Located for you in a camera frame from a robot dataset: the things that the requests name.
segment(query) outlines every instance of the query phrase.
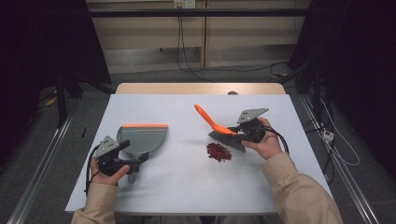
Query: wire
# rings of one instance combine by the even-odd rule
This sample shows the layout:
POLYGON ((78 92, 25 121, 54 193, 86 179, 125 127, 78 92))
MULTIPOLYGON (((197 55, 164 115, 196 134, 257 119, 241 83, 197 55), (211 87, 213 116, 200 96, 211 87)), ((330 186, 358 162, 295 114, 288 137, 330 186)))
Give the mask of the wire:
POLYGON ((215 81, 210 80, 208 78, 199 77, 190 68, 189 61, 187 60, 186 48, 184 47, 183 20, 181 19, 181 17, 178 17, 177 66, 178 66, 178 68, 181 71, 183 71, 183 72, 191 72, 195 77, 198 77, 201 80, 205 80, 205 81, 208 81, 208 82, 215 82, 215 81), (180 66, 180 63, 178 61, 178 50, 180 49, 180 38, 181 38, 181 42, 182 42, 182 45, 183 45, 184 59, 186 60, 186 65, 189 68, 189 71, 186 71, 186 70, 182 69, 181 66, 180 66))
POLYGON ((89 156, 89 158, 88 158, 88 161, 87 161, 87 173, 86 173, 86 176, 85 176, 85 190, 84 190, 86 196, 88 195, 88 190, 90 189, 91 180, 100 172, 100 171, 99 171, 99 172, 97 172, 96 174, 94 174, 94 175, 92 176, 91 180, 90 180, 91 160, 92 160, 93 154, 94 154, 95 151, 99 148, 99 146, 100 146, 100 145, 96 146, 96 147, 92 150, 92 152, 91 152, 91 154, 90 154, 90 156, 89 156))
POLYGON ((330 119, 330 121, 332 122, 332 126, 333 126, 334 129, 337 131, 337 133, 340 134, 341 138, 349 145, 350 149, 353 151, 353 153, 355 154, 355 156, 356 156, 356 158, 357 158, 358 161, 355 162, 355 163, 351 163, 351 162, 345 161, 345 160, 341 157, 340 154, 338 154, 336 151, 334 151, 334 149, 333 149, 332 147, 330 147, 330 150, 331 150, 331 151, 334 153, 334 155, 335 155, 338 159, 340 159, 343 163, 348 164, 348 165, 351 165, 351 166, 359 165, 359 163, 361 162, 361 159, 359 158, 358 153, 356 153, 356 151, 355 151, 355 149, 353 148, 353 146, 350 145, 350 144, 348 143, 348 141, 345 139, 345 137, 344 137, 343 135, 341 135, 341 133, 338 131, 337 127, 335 127, 335 124, 334 124, 334 122, 332 121, 330 112, 329 112, 329 110, 328 110, 326 104, 323 102, 323 100, 322 100, 321 98, 320 98, 320 101, 323 103, 324 108, 326 109, 326 112, 327 112, 327 114, 329 115, 329 119, 330 119))
POLYGON ((290 152, 289 152, 289 147, 288 147, 288 143, 286 142, 286 140, 285 140, 285 138, 282 136, 282 134, 280 134, 279 132, 275 131, 275 129, 273 129, 273 128, 270 127, 270 126, 263 126, 263 127, 264 127, 264 128, 252 128, 252 130, 265 130, 265 131, 267 131, 267 132, 276 134, 276 135, 280 138, 280 141, 282 142, 283 148, 285 148, 285 151, 286 151, 288 154, 290 154, 290 152))
POLYGON ((214 82, 213 80, 207 79, 207 78, 203 78, 203 77, 199 77, 198 75, 196 75, 195 73, 197 72, 206 72, 206 71, 222 71, 222 72, 255 72, 255 71, 260 71, 260 70, 264 70, 266 68, 270 68, 271 69, 271 74, 270 74, 270 80, 272 79, 271 75, 272 75, 272 67, 277 65, 277 64, 281 64, 281 63, 287 63, 287 62, 279 62, 279 63, 272 63, 270 65, 266 65, 264 67, 260 67, 260 68, 253 68, 253 69, 246 69, 246 70, 238 70, 238 69, 224 69, 224 68, 206 68, 206 69, 197 69, 197 70, 192 70, 189 64, 189 61, 187 60, 187 55, 186 55, 186 49, 185 49, 185 44, 184 44, 184 32, 183 32, 184 28, 183 28, 183 20, 181 19, 181 17, 178 17, 178 41, 177 41, 177 66, 178 68, 183 71, 183 72, 188 72, 188 73, 192 73, 193 75, 195 75, 196 77, 203 79, 205 81, 209 81, 209 82, 214 82), (182 42, 182 48, 183 48, 183 54, 184 54, 184 59, 186 61, 186 65, 189 68, 188 70, 183 69, 180 66, 179 63, 179 59, 178 59, 178 54, 179 54, 179 49, 180 49, 180 40, 182 42))

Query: white tabletop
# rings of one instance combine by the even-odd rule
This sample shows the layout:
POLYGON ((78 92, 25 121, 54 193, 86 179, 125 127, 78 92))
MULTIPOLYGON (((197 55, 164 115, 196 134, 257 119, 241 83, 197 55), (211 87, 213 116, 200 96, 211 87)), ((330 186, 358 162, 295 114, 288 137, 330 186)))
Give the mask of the white tabletop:
MULTIPOLYGON (((210 126, 196 112, 200 105, 223 126, 236 125, 245 109, 268 107, 263 116, 281 133, 300 173, 315 178, 329 193, 318 161, 290 97, 282 95, 112 95, 92 148, 106 135, 117 139, 124 123, 167 123, 165 141, 140 167, 137 181, 119 182, 116 212, 132 215, 261 215, 276 212, 273 194, 260 165, 263 159, 247 149, 231 149, 230 161, 209 159, 206 145, 215 142, 210 126)), ((85 170, 65 208, 85 205, 85 170)))

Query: sleeve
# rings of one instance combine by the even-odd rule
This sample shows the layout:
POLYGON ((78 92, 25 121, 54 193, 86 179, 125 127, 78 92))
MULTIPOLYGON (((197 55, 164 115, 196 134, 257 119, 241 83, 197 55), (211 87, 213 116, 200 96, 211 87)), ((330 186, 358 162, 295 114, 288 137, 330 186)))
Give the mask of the sleeve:
POLYGON ((262 165, 284 223, 343 223, 332 196, 312 177, 299 174, 287 153, 262 165))
POLYGON ((118 191, 116 186, 91 183, 85 208, 75 212, 72 224, 115 223, 114 205, 118 191))

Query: black cable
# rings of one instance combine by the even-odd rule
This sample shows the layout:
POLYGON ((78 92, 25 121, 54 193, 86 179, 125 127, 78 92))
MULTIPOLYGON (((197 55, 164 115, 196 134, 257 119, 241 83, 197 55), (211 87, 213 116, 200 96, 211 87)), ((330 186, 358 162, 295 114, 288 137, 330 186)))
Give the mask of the black cable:
POLYGON ((281 63, 287 63, 287 62, 279 62, 279 63, 273 63, 264 67, 260 67, 260 68, 253 68, 253 69, 247 69, 247 70, 237 70, 237 69, 223 69, 223 68, 206 68, 206 69, 198 69, 198 70, 192 70, 190 65, 189 65, 189 61, 187 60, 187 55, 186 55, 186 49, 185 49, 185 44, 184 44, 184 32, 183 32, 183 20, 181 19, 181 17, 178 17, 178 41, 177 41, 177 66, 178 68, 183 71, 183 72, 188 72, 188 73, 193 73, 196 77, 203 79, 205 81, 209 81, 209 82, 214 82, 213 80, 207 79, 207 78, 203 78, 203 77, 199 77, 197 76, 195 73, 197 72, 206 72, 206 71, 221 71, 221 72, 255 72, 255 71, 260 71, 266 68, 270 68, 271 69, 271 75, 272 75, 272 67, 277 65, 277 64, 281 64, 281 63), (184 54, 184 59, 186 61, 186 64, 189 68, 189 70, 185 70, 180 66, 179 60, 178 60, 178 53, 179 53, 179 49, 180 49, 180 39, 182 42, 182 48, 183 48, 183 54, 184 54))
POLYGON ((88 161, 87 161, 87 173, 86 173, 86 176, 85 176, 85 190, 84 190, 86 196, 88 196, 88 190, 90 189, 91 180, 92 180, 92 178, 93 178, 93 177, 92 177, 91 180, 90 180, 91 160, 92 160, 93 154, 94 154, 95 151, 99 148, 99 146, 100 146, 100 145, 96 146, 96 147, 92 150, 92 152, 91 152, 91 154, 90 154, 90 156, 89 156, 89 158, 88 158, 88 161))
POLYGON ((288 154, 290 154, 289 152, 289 147, 288 147, 288 143, 286 142, 285 138, 282 136, 282 134, 280 134, 279 132, 275 131, 275 129, 273 129, 272 127, 269 126, 263 126, 264 128, 252 128, 252 130, 264 130, 266 132, 270 132, 270 133, 274 133, 276 134, 279 138, 280 141, 283 144, 283 148, 285 148, 285 152, 287 152, 288 154))
POLYGON ((210 80, 210 79, 208 79, 208 78, 199 77, 199 76, 196 75, 196 74, 192 71, 192 69, 190 68, 189 61, 187 60, 186 48, 184 47, 183 20, 181 19, 181 17, 178 17, 177 66, 178 66, 178 68, 179 68, 181 71, 183 71, 183 72, 190 72, 190 73, 192 73, 195 77, 198 77, 198 78, 201 79, 201 80, 205 80, 205 81, 208 81, 208 82, 215 82, 215 81, 210 80), (180 63, 179 63, 179 61, 178 61, 178 50, 180 49, 180 37, 181 37, 181 42, 182 42, 182 45, 183 45, 184 59, 186 60, 186 65, 187 65, 187 67, 189 68, 189 71, 186 71, 186 70, 182 69, 181 66, 180 66, 180 63))

